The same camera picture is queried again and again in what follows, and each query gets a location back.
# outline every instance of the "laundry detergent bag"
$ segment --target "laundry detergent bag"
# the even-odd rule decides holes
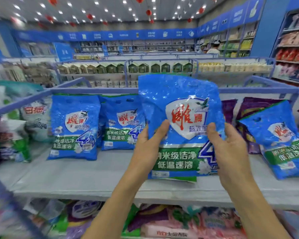
[[[145,115],[138,94],[103,96],[106,117],[102,150],[134,149],[145,127]]]
[[[299,176],[299,132],[287,100],[239,120],[278,179]]]
[[[51,125],[55,140],[48,159],[96,160],[100,107],[98,95],[53,95]]]
[[[216,84],[173,75],[139,76],[139,94],[149,126],[149,138],[168,119],[170,128],[160,144],[149,178],[206,176],[217,173],[207,125],[216,124],[224,138],[222,102]]]

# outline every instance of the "hand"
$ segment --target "hand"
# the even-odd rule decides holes
[[[226,140],[222,140],[215,130],[215,123],[207,126],[208,139],[214,146],[219,166],[218,174],[222,186],[227,192],[237,191],[240,186],[255,183],[251,173],[245,140],[229,123],[225,123]]]
[[[169,129],[169,120],[164,120],[154,136],[148,140],[148,126],[139,134],[127,174],[140,183],[147,179],[158,157],[158,148],[161,140]]]

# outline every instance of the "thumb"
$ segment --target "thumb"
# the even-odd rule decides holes
[[[223,142],[218,132],[216,131],[216,125],[213,122],[208,124],[207,126],[207,136],[211,143],[214,145],[214,147],[218,146],[218,144]]]
[[[153,145],[158,146],[161,142],[161,140],[165,137],[166,133],[168,132],[169,129],[169,120],[164,120],[160,127],[157,129],[156,133],[154,136],[150,139],[151,143]]]

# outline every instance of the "detergent package logo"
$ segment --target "detergent package logo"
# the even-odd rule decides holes
[[[85,124],[88,119],[87,111],[72,112],[65,117],[65,127],[70,132],[76,132],[77,130],[87,131],[90,126]]]
[[[117,121],[121,126],[138,125],[140,123],[139,120],[136,120],[137,109],[118,112],[116,113],[116,116],[117,116]]]
[[[172,128],[190,140],[196,135],[206,135],[206,117],[209,98],[184,98],[169,103],[165,108]]]
[[[284,122],[271,124],[268,128],[273,135],[279,138],[279,142],[288,142],[295,134],[285,125]]]

